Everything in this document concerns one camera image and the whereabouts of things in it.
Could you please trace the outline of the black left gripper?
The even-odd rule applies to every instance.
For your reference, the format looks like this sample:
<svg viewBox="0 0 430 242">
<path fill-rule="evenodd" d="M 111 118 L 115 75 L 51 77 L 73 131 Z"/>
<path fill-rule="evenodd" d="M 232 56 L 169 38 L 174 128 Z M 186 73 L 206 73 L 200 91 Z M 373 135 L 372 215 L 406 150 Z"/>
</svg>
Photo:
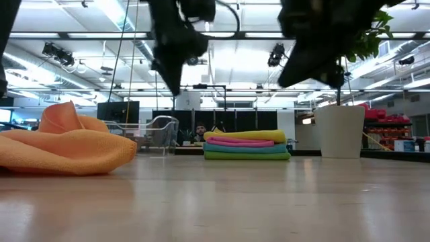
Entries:
<svg viewBox="0 0 430 242">
<path fill-rule="evenodd" d="M 147 0 L 154 38 L 151 69 L 165 82 L 173 96 L 180 94 L 183 65 L 202 56 L 208 48 L 207 36 L 197 32 L 191 18 L 209 16 L 208 0 Z M 176 63 L 174 74 L 169 63 Z"/>
</svg>

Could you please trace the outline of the yellow microfiber towel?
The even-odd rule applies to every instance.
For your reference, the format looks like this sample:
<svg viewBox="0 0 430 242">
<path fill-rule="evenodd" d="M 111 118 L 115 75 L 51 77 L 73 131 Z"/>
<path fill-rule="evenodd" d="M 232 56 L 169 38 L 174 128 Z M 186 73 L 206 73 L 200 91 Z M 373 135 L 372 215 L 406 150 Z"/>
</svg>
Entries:
<svg viewBox="0 0 430 242">
<path fill-rule="evenodd" d="M 237 138 L 247 140 L 272 140 L 274 143 L 286 143 L 287 138 L 282 130 L 253 130 L 244 132 L 206 132 L 204 138 L 211 137 Z"/>
</svg>

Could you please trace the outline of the pink microfiber towel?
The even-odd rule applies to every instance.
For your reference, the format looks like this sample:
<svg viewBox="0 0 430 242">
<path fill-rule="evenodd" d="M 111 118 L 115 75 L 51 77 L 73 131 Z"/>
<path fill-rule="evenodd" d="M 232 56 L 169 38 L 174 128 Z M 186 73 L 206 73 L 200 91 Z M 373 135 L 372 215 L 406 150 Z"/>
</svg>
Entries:
<svg viewBox="0 0 430 242">
<path fill-rule="evenodd" d="M 272 147 L 275 145 L 272 140 L 247 140 L 228 137 L 210 137 L 206 142 L 225 147 Z"/>
</svg>

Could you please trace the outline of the blue microfiber towel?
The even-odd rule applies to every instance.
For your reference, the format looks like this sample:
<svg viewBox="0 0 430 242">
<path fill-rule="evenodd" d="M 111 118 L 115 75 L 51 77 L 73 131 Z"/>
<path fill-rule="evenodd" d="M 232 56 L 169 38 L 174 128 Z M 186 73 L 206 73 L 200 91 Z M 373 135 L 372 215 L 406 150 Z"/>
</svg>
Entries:
<svg viewBox="0 0 430 242">
<path fill-rule="evenodd" d="M 206 143 L 203 145 L 204 151 L 214 151 L 221 153 L 286 153 L 288 150 L 285 144 L 278 144 L 270 147 L 229 147 Z"/>
</svg>

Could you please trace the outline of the green microfiber towel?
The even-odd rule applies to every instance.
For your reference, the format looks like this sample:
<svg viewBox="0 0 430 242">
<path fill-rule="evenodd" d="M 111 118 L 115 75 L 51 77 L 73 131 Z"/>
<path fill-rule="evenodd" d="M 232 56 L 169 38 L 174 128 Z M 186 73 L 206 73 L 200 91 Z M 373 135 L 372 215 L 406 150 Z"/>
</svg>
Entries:
<svg viewBox="0 0 430 242">
<path fill-rule="evenodd" d="M 213 160 L 288 160 L 291 154 L 285 153 L 223 153 L 206 151 L 205 159 Z"/>
</svg>

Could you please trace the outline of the clear plastic bin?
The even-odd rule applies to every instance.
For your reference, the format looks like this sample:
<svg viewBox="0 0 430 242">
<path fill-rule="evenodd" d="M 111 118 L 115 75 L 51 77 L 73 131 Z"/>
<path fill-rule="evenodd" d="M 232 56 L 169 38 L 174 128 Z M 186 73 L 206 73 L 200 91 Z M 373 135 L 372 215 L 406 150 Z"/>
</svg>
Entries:
<svg viewBox="0 0 430 242">
<path fill-rule="evenodd" d="M 134 141 L 136 154 L 147 157 L 164 157 L 175 152 L 178 119 L 172 116 L 157 116 L 147 124 L 126 124 L 105 121 L 112 134 Z"/>
</svg>

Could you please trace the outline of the green leafy plant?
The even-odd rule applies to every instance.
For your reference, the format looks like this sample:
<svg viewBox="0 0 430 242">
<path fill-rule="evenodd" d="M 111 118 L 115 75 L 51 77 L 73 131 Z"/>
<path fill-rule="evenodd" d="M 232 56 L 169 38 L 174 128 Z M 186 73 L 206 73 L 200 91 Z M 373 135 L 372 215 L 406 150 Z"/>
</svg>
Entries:
<svg viewBox="0 0 430 242">
<path fill-rule="evenodd" d="M 345 83 L 347 67 L 342 64 L 342 59 L 354 63 L 357 59 L 364 61 L 369 57 L 379 55 L 381 34 L 392 37 L 388 22 L 393 17 L 384 10 L 343 10 L 333 16 L 335 40 L 337 51 L 333 64 L 335 67 L 335 86 L 337 106 L 341 105 L 341 87 Z"/>
</svg>

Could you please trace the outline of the person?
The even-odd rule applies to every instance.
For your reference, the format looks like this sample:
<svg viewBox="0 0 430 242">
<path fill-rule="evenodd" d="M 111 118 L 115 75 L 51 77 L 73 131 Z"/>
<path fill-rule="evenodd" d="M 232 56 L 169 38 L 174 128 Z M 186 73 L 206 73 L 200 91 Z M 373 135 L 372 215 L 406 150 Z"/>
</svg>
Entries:
<svg viewBox="0 0 430 242">
<path fill-rule="evenodd" d="M 196 135 L 194 137 L 194 140 L 196 142 L 204 142 L 204 134 L 206 133 L 206 127 L 202 123 L 197 123 L 196 125 Z"/>
</svg>

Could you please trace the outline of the black computer monitor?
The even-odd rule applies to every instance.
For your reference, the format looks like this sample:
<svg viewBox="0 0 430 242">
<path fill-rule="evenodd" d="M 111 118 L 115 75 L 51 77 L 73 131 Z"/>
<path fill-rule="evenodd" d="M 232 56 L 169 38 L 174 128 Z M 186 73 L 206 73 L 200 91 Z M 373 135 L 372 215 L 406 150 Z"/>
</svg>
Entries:
<svg viewBox="0 0 430 242">
<path fill-rule="evenodd" d="M 97 105 L 97 118 L 117 123 L 139 123 L 140 102 L 105 102 Z"/>
</svg>

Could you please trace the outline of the white plant pot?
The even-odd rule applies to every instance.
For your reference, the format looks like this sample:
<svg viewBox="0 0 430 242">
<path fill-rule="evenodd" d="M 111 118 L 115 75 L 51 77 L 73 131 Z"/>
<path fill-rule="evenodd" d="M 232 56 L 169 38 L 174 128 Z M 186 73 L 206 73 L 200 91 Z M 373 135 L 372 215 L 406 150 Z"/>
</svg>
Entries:
<svg viewBox="0 0 430 242">
<path fill-rule="evenodd" d="M 323 158 L 359 159 L 365 108 L 325 106 L 314 111 Z"/>
</svg>

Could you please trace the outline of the black room partition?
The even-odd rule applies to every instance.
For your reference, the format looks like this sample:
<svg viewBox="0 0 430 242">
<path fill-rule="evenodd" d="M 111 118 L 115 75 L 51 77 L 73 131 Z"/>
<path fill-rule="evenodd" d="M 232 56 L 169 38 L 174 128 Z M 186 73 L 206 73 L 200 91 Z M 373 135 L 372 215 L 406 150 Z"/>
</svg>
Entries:
<svg viewBox="0 0 430 242">
<path fill-rule="evenodd" d="M 201 125 L 207 131 L 211 131 L 215 125 L 221 125 L 225 132 L 242 132 L 252 130 L 276 130 L 276 111 L 190 111 L 190 110 L 159 110 L 153 111 L 153 118 L 157 116 L 172 116 L 179 121 L 177 144 L 181 146 L 183 141 L 190 141 L 186 134 L 196 135 L 197 126 Z"/>
</svg>

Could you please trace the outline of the yellow stick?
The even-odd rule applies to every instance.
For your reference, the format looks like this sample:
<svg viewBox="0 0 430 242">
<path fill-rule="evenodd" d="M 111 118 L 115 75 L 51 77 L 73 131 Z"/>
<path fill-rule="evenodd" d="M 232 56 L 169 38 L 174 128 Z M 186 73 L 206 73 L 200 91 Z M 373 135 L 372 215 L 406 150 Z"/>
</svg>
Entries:
<svg viewBox="0 0 430 242">
<path fill-rule="evenodd" d="M 382 150 L 384 151 L 392 151 L 391 149 L 389 149 L 388 147 L 385 147 L 384 145 L 380 144 L 376 139 L 372 138 L 371 136 L 369 136 L 368 134 L 366 134 L 365 132 L 362 132 L 362 134 L 369 140 L 371 140 L 373 143 L 375 143 L 376 145 L 378 145 Z"/>
</svg>

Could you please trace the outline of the blue and white box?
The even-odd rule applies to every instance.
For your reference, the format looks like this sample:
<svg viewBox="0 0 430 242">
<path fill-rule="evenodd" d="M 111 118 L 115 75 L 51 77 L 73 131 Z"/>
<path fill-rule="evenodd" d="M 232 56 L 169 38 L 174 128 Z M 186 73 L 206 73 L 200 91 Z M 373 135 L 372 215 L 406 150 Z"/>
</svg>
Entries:
<svg viewBox="0 0 430 242">
<path fill-rule="evenodd" d="M 394 150 L 398 152 L 415 152 L 415 141 L 413 140 L 395 140 Z"/>
</svg>

